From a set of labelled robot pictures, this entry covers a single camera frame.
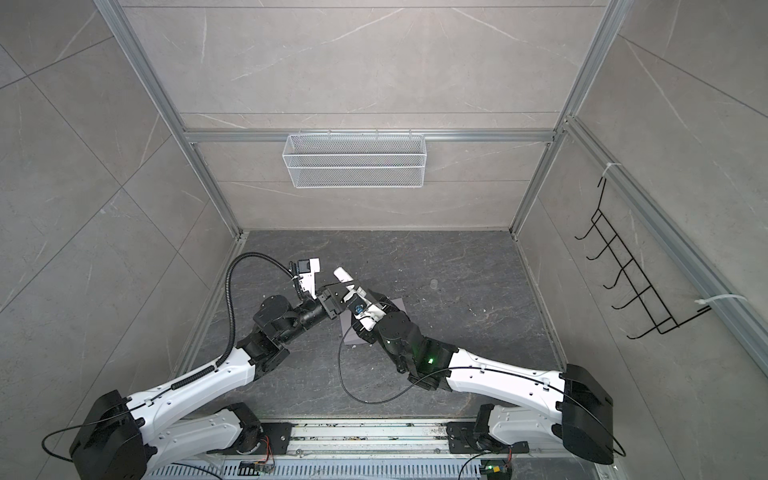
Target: black wire rack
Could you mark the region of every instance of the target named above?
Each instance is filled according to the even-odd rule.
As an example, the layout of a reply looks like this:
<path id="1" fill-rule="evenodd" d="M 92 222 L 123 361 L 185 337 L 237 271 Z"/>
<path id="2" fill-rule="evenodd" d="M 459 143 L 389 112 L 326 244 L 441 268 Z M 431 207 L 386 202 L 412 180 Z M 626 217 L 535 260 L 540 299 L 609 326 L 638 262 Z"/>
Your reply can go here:
<path id="1" fill-rule="evenodd" d="M 627 335 L 627 338 L 628 339 L 632 339 L 632 340 L 636 340 L 636 339 L 639 339 L 641 337 L 646 336 L 648 333 L 651 333 L 654 330 L 659 332 L 659 334 L 664 335 L 665 333 L 669 333 L 671 330 L 674 330 L 676 328 L 680 328 L 681 326 L 683 326 L 686 323 L 690 322 L 691 320 L 697 318 L 698 316 L 702 316 L 703 314 L 705 314 L 705 313 L 709 312 L 710 310 L 712 310 L 711 307 L 704 306 L 704 307 L 698 309 L 696 311 L 696 313 L 692 317 L 690 317 L 690 318 L 688 318 L 686 320 L 683 320 L 683 321 L 678 321 L 674 317 L 674 315 L 672 315 L 672 312 L 670 312 L 670 310 L 667 308 L 667 304 L 664 303 L 664 300 L 662 300 L 661 296 L 656 291 L 656 287 L 654 287 L 654 285 L 651 283 L 650 279 L 648 279 L 648 275 L 646 275 L 645 272 L 643 271 L 643 267 L 637 262 L 637 260 L 635 259 L 634 255 L 632 254 L 631 250 L 629 250 L 627 248 L 627 244 L 624 243 L 624 240 L 621 239 L 621 237 L 619 236 L 619 234 L 616 231 L 616 229 L 614 229 L 614 226 L 611 224 L 611 221 L 605 216 L 605 213 L 603 212 L 603 210 L 601 210 L 601 205 L 603 203 L 603 195 L 605 194 L 605 178 L 601 178 L 600 181 L 598 182 L 598 188 L 601 188 L 601 187 L 602 187 L 602 190 L 600 191 L 600 200 L 598 200 L 598 208 L 594 211 L 594 213 L 592 214 L 592 217 L 590 217 L 590 222 L 592 224 L 591 227 L 589 227 L 589 230 L 587 230 L 587 233 L 585 233 L 584 236 L 582 236 L 582 237 L 575 237 L 575 238 L 576 238 L 576 240 L 584 240 L 585 238 L 587 238 L 587 235 L 589 235 L 592 232 L 592 230 L 598 232 L 598 234 L 600 235 L 600 238 L 605 243 L 605 247 L 603 247 L 603 250 L 600 250 L 600 253 L 598 253 L 597 256 L 595 256 L 595 257 L 587 257 L 587 260 L 597 260 L 598 258 L 600 258 L 602 256 L 603 253 L 608 251 L 608 252 L 611 252 L 612 257 L 614 258 L 614 260 L 616 260 L 616 264 L 618 264 L 618 266 L 620 267 L 619 268 L 619 273 L 616 275 L 616 280 L 614 280 L 613 284 L 611 284 L 611 286 L 603 285 L 603 288 L 605 288 L 607 290 L 611 290 L 611 289 L 615 288 L 616 285 L 618 285 L 618 282 L 619 282 L 619 279 L 621 278 L 621 276 L 624 275 L 624 277 L 627 278 L 627 281 L 629 282 L 630 286 L 632 287 L 632 290 L 634 291 L 634 296 L 628 302 L 626 302 L 624 305 L 622 305 L 622 306 L 613 306 L 613 305 L 611 305 L 611 308 L 613 308 L 614 310 L 622 310 L 624 308 L 627 308 L 635 300 L 637 300 L 637 301 L 639 301 L 642 304 L 643 309 L 645 310 L 645 313 L 648 314 L 648 317 L 650 318 L 650 321 L 654 324 L 654 326 L 652 326 L 650 329 L 646 330 L 645 332 L 641 333 L 640 335 L 638 335 L 638 336 L 629 336 L 629 335 Z M 605 230 L 607 231 L 606 232 L 607 234 L 605 234 L 600 229 L 600 227 L 598 227 L 598 221 L 600 221 L 601 219 L 605 220 L 605 224 L 607 225 L 607 229 L 605 229 Z M 629 256 L 629 260 L 627 260 L 626 262 L 622 263 L 621 260 L 619 260 L 619 256 L 616 254 L 616 251 L 611 246 L 611 244 L 612 243 L 615 244 L 615 242 L 621 243 L 621 246 L 623 246 L 624 250 L 627 251 L 627 255 Z M 627 272 L 627 268 L 631 264 L 634 264 L 634 267 L 636 267 L 636 269 L 640 272 L 640 275 L 642 276 L 642 279 L 641 279 L 640 282 L 635 282 L 635 281 L 633 281 L 630 278 L 630 274 Z M 639 286 L 643 286 L 643 285 L 646 285 L 645 288 L 643 288 L 642 290 L 639 290 L 638 287 Z M 648 308 L 648 301 L 643 299 L 643 295 L 646 294 L 646 293 L 648 295 L 655 296 L 658 299 L 658 302 L 659 302 L 659 304 L 662 307 L 664 319 L 661 320 L 660 322 L 657 322 L 656 319 L 654 318 L 654 315 L 650 312 L 650 309 Z"/>

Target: white cable tie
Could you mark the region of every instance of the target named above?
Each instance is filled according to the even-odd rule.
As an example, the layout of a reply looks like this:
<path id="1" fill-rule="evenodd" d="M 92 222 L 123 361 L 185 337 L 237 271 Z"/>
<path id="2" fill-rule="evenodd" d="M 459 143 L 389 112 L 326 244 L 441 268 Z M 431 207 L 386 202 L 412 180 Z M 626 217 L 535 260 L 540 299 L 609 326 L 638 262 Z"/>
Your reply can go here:
<path id="1" fill-rule="evenodd" d="M 694 302 L 698 303 L 699 305 L 707 305 L 709 302 L 713 302 L 715 300 L 720 300 L 723 298 L 737 298 L 739 300 L 744 300 L 746 302 L 745 296 L 736 295 L 735 293 L 724 293 L 722 295 L 711 296 L 710 298 L 699 298 L 698 300 L 694 300 Z"/>
<path id="2" fill-rule="evenodd" d="M 613 167 L 614 165 L 621 165 L 621 164 L 614 164 L 612 162 L 608 162 L 607 164 L 605 164 L 605 170 L 603 170 L 602 176 L 605 177 L 605 174 L 608 172 L 608 169 Z"/>

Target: gray floor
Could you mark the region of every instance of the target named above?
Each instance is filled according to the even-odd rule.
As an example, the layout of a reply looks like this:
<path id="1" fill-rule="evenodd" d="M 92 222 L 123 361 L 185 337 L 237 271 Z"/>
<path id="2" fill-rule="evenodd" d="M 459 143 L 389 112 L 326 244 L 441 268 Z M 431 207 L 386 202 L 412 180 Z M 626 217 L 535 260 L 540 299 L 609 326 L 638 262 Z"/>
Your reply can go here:
<path id="1" fill-rule="evenodd" d="M 254 231 L 243 251 L 259 251 L 287 263 L 319 257 L 318 284 L 334 282 L 344 268 L 390 298 L 402 297 L 423 334 L 490 359 L 536 369 L 556 369 L 554 351 L 509 233 L 492 231 Z M 430 283 L 437 280 L 437 288 Z M 252 328 L 265 296 L 295 302 L 288 279 L 262 260 L 244 260 L 232 278 L 237 338 Z M 363 405 L 339 385 L 336 353 L 341 329 L 324 323 L 288 346 L 291 354 L 274 372 L 207 404 L 214 412 L 245 402 L 259 416 L 318 415 L 475 416 L 492 400 L 457 392 L 414 388 L 393 402 Z M 197 365 L 220 355 L 227 342 L 222 303 L 208 329 Z M 387 398 L 410 385 L 379 346 L 345 347 L 347 388 L 358 397 Z"/>
<path id="2" fill-rule="evenodd" d="M 511 480 L 600 480 L 594 463 L 582 458 L 514 458 Z"/>

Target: black cable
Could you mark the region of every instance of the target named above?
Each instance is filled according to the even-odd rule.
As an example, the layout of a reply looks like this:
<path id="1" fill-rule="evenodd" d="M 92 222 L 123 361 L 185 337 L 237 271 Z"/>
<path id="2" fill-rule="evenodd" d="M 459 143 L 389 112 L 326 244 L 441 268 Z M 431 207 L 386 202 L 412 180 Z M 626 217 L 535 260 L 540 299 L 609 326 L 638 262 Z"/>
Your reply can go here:
<path id="1" fill-rule="evenodd" d="M 394 304 L 394 303 L 392 303 L 392 302 L 389 302 L 388 300 L 379 300 L 378 302 L 372 302 L 370 305 L 368 305 L 368 306 L 366 307 L 366 309 L 362 311 L 362 313 L 365 313 L 365 312 L 367 312 L 367 311 L 368 311 L 368 309 L 369 309 L 369 308 L 371 308 L 371 307 L 372 307 L 372 306 L 374 306 L 374 305 L 391 306 L 392 308 L 397 308 L 397 305 L 395 305 L 395 304 Z"/>
<path id="2" fill-rule="evenodd" d="M 456 480 L 462 480 L 462 472 L 464 471 L 464 468 L 465 468 L 467 465 L 469 465 L 469 463 L 470 463 L 472 460 L 474 460 L 475 458 L 478 458 L 480 455 L 485 455 L 486 453 L 488 453 L 488 452 L 480 452 L 480 453 L 478 453 L 477 455 L 475 455 L 475 456 L 473 456 L 473 457 L 469 457 L 469 460 L 467 460 L 466 462 L 464 462 L 464 465 L 462 465 L 462 469 L 458 471 L 458 478 L 457 478 Z"/>
<path id="3" fill-rule="evenodd" d="M 296 295 L 299 297 L 299 301 L 303 302 L 306 300 L 306 295 L 304 294 L 304 290 L 301 289 L 301 282 L 299 281 L 299 266 L 294 262 L 289 262 L 288 268 L 293 274 L 293 278 L 291 280 L 293 280 L 293 288 L 296 291 Z"/>
<path id="4" fill-rule="evenodd" d="M 89 423 L 81 423 L 80 425 L 73 425 L 71 427 L 67 427 L 66 429 L 56 430 L 55 432 L 51 432 L 51 433 L 47 434 L 45 437 L 43 437 L 43 440 L 42 440 L 42 442 L 40 442 L 40 445 L 42 446 L 43 451 L 45 453 L 49 454 L 51 457 L 55 457 L 55 458 L 58 458 L 60 460 L 64 460 L 65 462 L 72 463 L 72 459 L 71 458 L 62 457 L 61 455 L 58 455 L 58 454 L 53 453 L 50 450 L 48 450 L 48 447 L 45 446 L 45 441 L 48 440 L 49 438 L 51 438 L 53 435 L 56 435 L 57 433 L 66 432 L 67 430 L 79 429 L 79 428 L 82 428 L 82 427 L 88 427 L 88 426 L 91 426 L 91 425 L 96 425 L 97 423 L 106 422 L 107 420 L 116 419 L 117 417 L 119 417 L 121 415 L 125 415 L 126 413 L 133 412 L 135 409 L 140 409 L 144 405 L 145 404 L 142 403 L 141 405 L 135 406 L 134 408 L 132 408 L 130 410 L 127 410 L 126 412 L 120 412 L 117 415 L 113 415 L 111 417 L 107 417 L 106 419 L 96 420 L 95 422 L 89 422 Z"/>
<path id="5" fill-rule="evenodd" d="M 392 397 L 390 397 L 388 399 L 379 400 L 378 402 L 369 402 L 367 400 L 362 400 L 362 399 L 359 399 L 359 398 L 355 397 L 352 393 L 349 392 L 349 390 L 346 389 L 346 386 L 344 385 L 344 378 L 342 377 L 342 374 L 341 374 L 341 349 L 342 349 L 342 346 L 344 345 L 344 338 L 346 337 L 347 333 L 349 333 L 349 331 L 352 329 L 353 325 L 354 325 L 354 323 L 349 326 L 349 328 L 346 330 L 346 332 L 342 336 L 341 342 L 339 342 L 339 355 L 338 355 L 339 381 L 341 382 L 341 388 L 344 390 L 344 393 L 346 393 L 353 400 L 356 400 L 357 402 L 360 402 L 360 403 L 364 403 L 366 405 L 381 405 L 382 403 L 391 402 L 392 400 L 394 400 L 394 399 L 400 397 L 401 395 L 403 395 L 404 393 L 408 392 L 410 389 L 415 387 L 417 384 L 419 384 L 424 379 L 429 378 L 430 376 L 433 376 L 433 375 L 437 375 L 438 373 L 449 372 L 451 370 L 485 370 L 486 372 L 503 373 L 504 375 L 516 376 L 516 377 L 518 377 L 520 379 L 525 379 L 525 380 L 528 380 L 528 381 L 533 382 L 533 383 L 541 383 L 540 379 L 532 379 L 532 378 L 524 376 L 524 375 L 519 375 L 517 373 L 512 373 L 512 372 L 506 372 L 504 370 L 487 369 L 487 368 L 481 368 L 479 366 L 450 366 L 448 368 L 436 370 L 434 372 L 431 372 L 431 373 L 428 373 L 428 374 L 424 375 L 422 378 L 416 380 L 411 385 L 405 387 L 400 393 L 398 393 L 398 394 L 396 394 L 396 395 L 394 395 L 394 396 L 392 396 Z M 601 422 L 600 419 L 598 419 L 596 416 L 594 416 L 594 413 L 590 412 L 587 409 L 587 407 L 583 406 L 578 400 L 576 400 L 572 396 L 568 395 L 567 393 L 563 392 L 562 390 L 558 389 L 557 387 L 554 387 L 552 385 L 549 385 L 547 387 L 550 388 L 550 389 L 553 389 L 557 393 L 562 394 L 565 398 L 570 399 L 576 406 L 581 407 L 586 413 L 588 413 L 595 420 L 595 422 L 597 422 L 598 425 L 600 425 L 600 427 L 602 427 L 603 430 L 605 430 L 605 432 L 608 435 L 611 436 L 611 438 L 614 440 L 614 442 L 616 442 L 616 445 L 621 449 L 621 452 L 618 452 L 615 449 L 614 449 L 614 452 L 616 452 L 617 455 L 620 455 L 622 457 L 626 457 L 627 456 L 627 451 L 624 450 L 624 447 L 621 445 L 621 443 L 619 443 L 619 441 L 616 440 L 616 437 L 614 436 L 614 434 L 610 430 L 608 430 L 608 428 L 605 425 L 603 425 L 603 422 Z"/>
<path id="6" fill-rule="evenodd" d="M 187 465 L 186 463 L 176 463 L 176 462 L 171 463 L 171 465 L 179 465 L 181 467 L 194 468 L 195 470 L 200 470 L 201 472 L 206 472 L 208 475 L 216 477 L 219 480 L 224 480 L 224 478 L 221 475 L 218 475 L 217 473 L 213 473 L 211 470 L 206 470 L 203 467 L 197 467 L 195 465 Z"/>
<path id="7" fill-rule="evenodd" d="M 230 335 L 227 340 L 227 348 L 224 349 L 223 355 L 220 356 L 218 360 L 216 360 L 217 368 L 220 367 L 221 364 L 227 360 L 227 358 L 230 356 L 230 353 L 232 353 L 232 349 L 235 347 L 235 309 L 232 304 L 232 272 L 235 270 L 235 266 L 238 263 L 240 263 L 240 261 L 245 260 L 246 258 L 251 258 L 251 257 L 256 257 L 262 260 L 266 260 L 267 262 L 272 263 L 274 266 L 282 270 L 283 273 L 285 273 L 292 280 L 294 278 L 293 273 L 291 273 L 291 271 L 288 270 L 282 263 L 273 259 L 269 255 L 265 255 L 263 253 L 259 253 L 259 252 L 241 253 L 240 255 L 235 257 L 235 259 L 232 260 L 232 262 L 230 262 L 230 265 L 227 268 L 227 274 L 224 277 L 224 293 L 227 298 L 227 315 L 229 316 L 229 319 L 230 319 Z"/>
<path id="8" fill-rule="evenodd" d="M 155 395 L 154 397 L 149 399 L 149 401 L 150 402 L 154 402 L 155 400 L 159 399 L 161 396 L 165 395 L 166 393 L 170 392 L 171 390 L 175 390 L 174 386 L 170 386 L 170 388 L 167 388 L 167 389 L 163 390 L 162 392 L 158 393 L 157 395 Z M 144 405 L 146 405 L 146 404 L 136 406 L 136 407 L 134 407 L 134 408 L 132 408 L 131 410 L 128 410 L 128 411 L 131 412 L 131 411 L 133 411 L 133 410 L 135 410 L 135 409 L 137 409 L 139 407 L 143 407 Z"/>
<path id="9" fill-rule="evenodd" d="M 475 445 L 473 445 L 472 442 L 469 441 L 469 438 L 467 437 L 467 430 L 466 429 L 462 429 L 462 438 L 464 439 L 464 443 L 469 445 L 470 449 L 475 450 L 476 452 L 484 452 L 485 451 L 485 450 L 481 450 L 481 449 L 478 449 L 477 447 L 475 447 L 475 445 L 477 445 L 477 443 L 475 443 Z"/>

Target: gray marble wall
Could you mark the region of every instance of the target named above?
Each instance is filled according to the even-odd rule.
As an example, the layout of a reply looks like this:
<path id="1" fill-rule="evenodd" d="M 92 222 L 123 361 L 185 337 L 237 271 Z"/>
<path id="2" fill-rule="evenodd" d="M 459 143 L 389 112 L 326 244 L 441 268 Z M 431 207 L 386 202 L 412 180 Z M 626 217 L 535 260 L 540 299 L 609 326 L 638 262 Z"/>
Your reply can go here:
<path id="1" fill-rule="evenodd" d="M 200 150 L 245 229 L 505 230 L 544 145 L 429 144 L 424 187 L 395 189 L 294 188 L 281 143 L 203 143 Z"/>
<path id="2" fill-rule="evenodd" d="M 768 319 L 768 3 L 634 3 L 579 112 Z"/>
<path id="3" fill-rule="evenodd" d="M 763 2 L 636 0 L 579 112 L 764 317 L 766 14 Z M 602 248 L 594 232 L 574 238 L 598 201 L 592 162 L 566 141 L 520 240 L 568 360 L 614 395 L 630 478 L 762 478 L 768 385 L 730 331 L 708 313 L 631 340 L 652 326 L 642 306 L 610 307 L 631 288 L 603 288 L 618 267 L 585 259 Z M 692 315 L 699 293 L 610 184 L 603 207 L 671 312 Z"/>
<path id="4" fill-rule="evenodd" d="M 605 2 L 122 4 L 190 128 L 552 128 Z M 430 145 L 423 188 L 370 191 L 297 190 L 278 144 L 201 145 L 246 229 L 505 229 L 543 147 Z"/>
<path id="5" fill-rule="evenodd" d="M 42 437 L 167 379 L 232 239 L 91 0 L 3 5 L 0 152 L 0 477 L 75 479 Z"/>

